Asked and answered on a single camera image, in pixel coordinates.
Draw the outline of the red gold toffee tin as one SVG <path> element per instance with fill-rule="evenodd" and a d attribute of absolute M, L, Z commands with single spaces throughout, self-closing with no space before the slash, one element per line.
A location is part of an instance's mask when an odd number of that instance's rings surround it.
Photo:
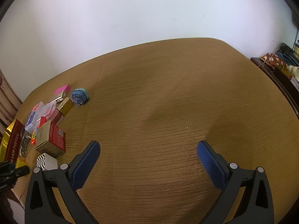
<path fill-rule="evenodd" d="M 0 161 L 13 163 L 16 168 L 26 165 L 25 160 L 20 155 L 23 128 L 24 125 L 15 119 L 4 131 L 1 140 Z"/>

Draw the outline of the black white zigzag box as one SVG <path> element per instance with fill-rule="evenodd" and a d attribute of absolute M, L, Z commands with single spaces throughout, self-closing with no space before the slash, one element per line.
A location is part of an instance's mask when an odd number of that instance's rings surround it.
<path fill-rule="evenodd" d="M 39 167 L 42 171 L 54 170 L 58 168 L 58 161 L 49 154 L 43 153 L 37 157 L 36 167 Z"/>

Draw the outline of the clear case blue red cards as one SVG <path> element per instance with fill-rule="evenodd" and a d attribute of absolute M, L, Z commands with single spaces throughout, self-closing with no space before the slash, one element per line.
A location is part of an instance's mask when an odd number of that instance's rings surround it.
<path fill-rule="evenodd" d="M 55 112 L 55 110 L 56 110 L 55 101 L 51 101 L 50 103 L 47 104 L 44 104 L 43 102 L 39 102 L 33 107 L 29 115 L 24 127 L 25 130 L 28 133 L 32 134 L 33 131 L 39 126 L 41 117 L 43 116 L 47 120 L 49 120 L 52 114 Z"/>

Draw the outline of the red beige carton box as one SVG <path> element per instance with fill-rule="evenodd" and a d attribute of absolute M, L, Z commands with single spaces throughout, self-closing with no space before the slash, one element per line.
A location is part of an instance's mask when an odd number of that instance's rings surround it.
<path fill-rule="evenodd" d="M 35 150 L 54 158 L 65 153 L 65 132 L 52 121 L 47 121 L 39 129 L 36 136 Z"/>

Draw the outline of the clear case pink contents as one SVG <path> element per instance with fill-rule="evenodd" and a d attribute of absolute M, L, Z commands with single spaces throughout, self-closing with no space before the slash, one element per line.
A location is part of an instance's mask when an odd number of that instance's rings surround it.
<path fill-rule="evenodd" d="M 40 113 L 39 119 L 37 121 L 38 126 L 43 125 L 47 121 L 52 121 L 56 125 L 58 125 L 64 116 L 60 113 L 58 109 L 51 109 L 51 110 L 43 110 Z"/>

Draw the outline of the gold rectangular box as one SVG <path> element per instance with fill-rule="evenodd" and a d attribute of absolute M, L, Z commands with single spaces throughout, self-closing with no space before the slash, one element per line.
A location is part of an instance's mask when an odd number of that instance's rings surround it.
<path fill-rule="evenodd" d="M 74 106 L 74 103 L 72 102 L 71 98 L 66 97 L 57 107 L 58 111 L 65 116 L 70 109 Z"/>

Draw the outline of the pink rectangular box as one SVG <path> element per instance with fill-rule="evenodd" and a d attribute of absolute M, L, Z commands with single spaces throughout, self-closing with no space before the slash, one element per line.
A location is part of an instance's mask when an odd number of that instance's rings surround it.
<path fill-rule="evenodd" d="M 56 90 L 55 90 L 55 92 L 54 92 L 54 95 L 57 95 L 57 94 L 59 94 L 59 93 L 62 93 L 62 92 L 65 92 L 65 93 L 68 93 L 69 91 L 70 91 L 70 85 L 64 85 L 64 86 L 62 86 L 62 87 L 60 87 L 60 88 L 57 88 Z"/>

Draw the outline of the blue teal coin pouch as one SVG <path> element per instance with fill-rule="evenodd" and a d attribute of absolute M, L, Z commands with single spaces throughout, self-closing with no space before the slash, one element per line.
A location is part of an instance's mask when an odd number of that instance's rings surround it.
<path fill-rule="evenodd" d="M 77 88 L 71 92 L 70 98 L 75 105 L 83 105 L 88 102 L 89 95 L 84 88 Z"/>

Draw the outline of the orange rainbow round tin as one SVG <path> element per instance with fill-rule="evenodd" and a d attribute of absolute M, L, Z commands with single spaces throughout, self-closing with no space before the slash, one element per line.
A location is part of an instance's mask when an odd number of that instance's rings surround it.
<path fill-rule="evenodd" d="M 34 131 L 33 131 L 33 134 L 31 135 L 31 140 L 30 140 L 30 143 L 32 145 L 35 145 L 36 144 L 36 137 L 38 135 L 38 128 L 36 128 Z"/>

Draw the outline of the beige patterned curtain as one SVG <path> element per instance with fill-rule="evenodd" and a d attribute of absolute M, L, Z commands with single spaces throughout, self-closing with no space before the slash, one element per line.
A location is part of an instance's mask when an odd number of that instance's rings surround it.
<path fill-rule="evenodd" d="M 0 87 L 1 135 L 3 135 L 6 128 L 14 121 L 22 103 L 7 83 L 2 72 L 0 73 Z"/>

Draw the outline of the dark wooden side cabinet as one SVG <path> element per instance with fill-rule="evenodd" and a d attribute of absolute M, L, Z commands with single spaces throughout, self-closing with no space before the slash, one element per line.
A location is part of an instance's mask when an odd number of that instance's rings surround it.
<path fill-rule="evenodd" d="M 250 59 L 257 67 L 259 67 L 286 97 L 295 114 L 298 117 L 298 100 L 299 94 L 296 87 L 291 83 L 290 79 L 279 69 L 273 69 L 271 66 L 263 62 L 260 58 Z"/>

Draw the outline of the patterned cloth bag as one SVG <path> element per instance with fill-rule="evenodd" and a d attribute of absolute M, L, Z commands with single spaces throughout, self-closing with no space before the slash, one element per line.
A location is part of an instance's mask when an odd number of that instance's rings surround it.
<path fill-rule="evenodd" d="M 286 62 L 274 53 L 267 53 L 265 55 L 260 56 L 259 58 L 272 68 L 278 67 L 287 69 Z"/>

